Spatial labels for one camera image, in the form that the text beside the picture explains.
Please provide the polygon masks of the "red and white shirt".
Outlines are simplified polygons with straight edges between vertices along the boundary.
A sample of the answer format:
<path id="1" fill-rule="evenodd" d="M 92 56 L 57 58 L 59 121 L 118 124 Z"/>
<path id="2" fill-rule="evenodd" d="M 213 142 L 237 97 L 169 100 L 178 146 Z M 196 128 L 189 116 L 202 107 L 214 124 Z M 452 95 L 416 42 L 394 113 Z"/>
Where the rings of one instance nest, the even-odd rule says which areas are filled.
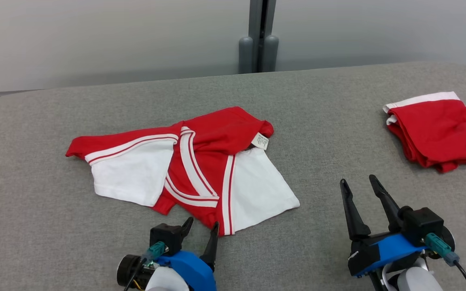
<path id="1" fill-rule="evenodd" d="M 300 206 L 266 154 L 273 133 L 230 107 L 169 127 L 77 137 L 66 156 L 89 164 L 97 195 L 163 215 L 179 205 L 230 236 Z"/>

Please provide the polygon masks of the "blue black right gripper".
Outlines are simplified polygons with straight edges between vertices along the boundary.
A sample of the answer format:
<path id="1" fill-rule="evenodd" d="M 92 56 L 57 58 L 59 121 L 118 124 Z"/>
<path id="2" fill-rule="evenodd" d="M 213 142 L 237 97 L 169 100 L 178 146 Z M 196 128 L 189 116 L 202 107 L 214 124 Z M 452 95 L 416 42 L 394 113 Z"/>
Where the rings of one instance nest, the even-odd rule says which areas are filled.
<path id="1" fill-rule="evenodd" d="M 369 181 L 376 197 L 381 201 L 389 231 L 401 232 L 402 221 L 398 215 L 398 205 L 375 175 L 369 175 Z M 428 247 L 424 243 L 414 246 L 400 233 L 370 236 L 371 230 L 361 219 L 353 202 L 353 193 L 345 179 L 340 180 L 340 189 L 348 236 L 352 240 L 352 253 L 348 258 L 351 276 L 361 277 L 387 264 L 391 265 L 389 272 L 413 267 L 422 251 Z"/>

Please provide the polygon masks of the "grey fabric work surface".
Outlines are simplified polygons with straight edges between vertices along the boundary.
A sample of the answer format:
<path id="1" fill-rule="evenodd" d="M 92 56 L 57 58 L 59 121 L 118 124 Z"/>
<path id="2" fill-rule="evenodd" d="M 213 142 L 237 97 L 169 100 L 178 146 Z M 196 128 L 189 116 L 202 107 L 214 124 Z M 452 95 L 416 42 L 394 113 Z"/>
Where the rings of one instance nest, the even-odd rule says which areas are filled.
<path id="1" fill-rule="evenodd" d="M 235 74 L 30 91 L 0 97 L 0 291 L 121 291 L 123 256 L 149 230 L 181 224 L 93 192 L 85 161 L 65 156 L 73 138 L 181 120 L 231 106 L 273 124 L 267 154 L 300 200 L 219 241 L 221 291 L 372 291 L 353 278 L 339 181 L 373 233 L 387 219 L 368 176 L 400 205 L 445 220 L 466 269 L 466 165 L 439 174 L 410 164 L 385 126 L 384 104 L 437 92 L 466 104 L 466 66 L 415 62 Z"/>

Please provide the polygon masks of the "red shorts with white band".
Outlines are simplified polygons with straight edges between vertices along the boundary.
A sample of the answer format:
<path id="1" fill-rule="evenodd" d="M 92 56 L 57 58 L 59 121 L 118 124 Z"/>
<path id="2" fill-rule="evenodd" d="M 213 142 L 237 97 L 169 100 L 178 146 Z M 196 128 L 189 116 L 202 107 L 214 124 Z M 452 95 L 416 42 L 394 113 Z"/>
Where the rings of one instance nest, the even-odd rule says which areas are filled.
<path id="1" fill-rule="evenodd" d="M 386 126 L 406 159 L 439 173 L 466 164 L 466 105 L 454 92 L 407 98 L 383 106 Z"/>

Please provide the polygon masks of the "grey partition post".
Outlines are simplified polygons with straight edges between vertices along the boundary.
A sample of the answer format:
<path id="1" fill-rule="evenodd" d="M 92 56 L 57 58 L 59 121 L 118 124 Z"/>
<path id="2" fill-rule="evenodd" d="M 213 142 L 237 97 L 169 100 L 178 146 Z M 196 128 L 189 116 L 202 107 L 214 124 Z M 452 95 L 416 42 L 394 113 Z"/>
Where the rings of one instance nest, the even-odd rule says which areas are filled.
<path id="1" fill-rule="evenodd" d="M 253 72 L 261 72 L 264 39 L 273 34 L 277 0 L 250 0 L 248 37 L 253 39 Z"/>

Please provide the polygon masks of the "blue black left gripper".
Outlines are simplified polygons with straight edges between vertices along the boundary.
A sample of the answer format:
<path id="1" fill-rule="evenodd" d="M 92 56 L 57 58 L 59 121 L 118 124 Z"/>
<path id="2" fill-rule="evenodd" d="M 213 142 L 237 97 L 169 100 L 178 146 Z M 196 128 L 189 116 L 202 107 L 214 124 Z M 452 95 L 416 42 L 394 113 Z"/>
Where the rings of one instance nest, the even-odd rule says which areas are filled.
<path id="1" fill-rule="evenodd" d="M 189 217 L 183 223 L 180 232 L 181 239 L 187 237 L 193 222 L 194 218 Z M 210 230 L 207 246 L 200 257 L 192 252 L 179 251 L 172 256 L 160 256 L 155 262 L 160 266 L 174 269 L 193 291 L 217 291 L 214 271 L 219 230 L 220 223 L 216 221 Z"/>

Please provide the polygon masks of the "grey cylindrical post foot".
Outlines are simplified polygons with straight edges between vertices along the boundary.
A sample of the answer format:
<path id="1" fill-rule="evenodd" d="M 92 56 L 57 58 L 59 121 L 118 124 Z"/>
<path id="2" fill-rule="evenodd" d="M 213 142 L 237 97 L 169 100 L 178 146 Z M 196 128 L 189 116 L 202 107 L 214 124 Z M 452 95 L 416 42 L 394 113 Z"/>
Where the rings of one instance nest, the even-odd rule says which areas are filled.
<path id="1" fill-rule="evenodd" d="M 251 74 L 253 72 L 253 39 L 242 37 L 238 43 L 238 74 Z"/>
<path id="2" fill-rule="evenodd" d="M 269 35 L 264 39 L 261 72 L 275 72 L 278 47 L 279 38 L 277 36 Z"/>

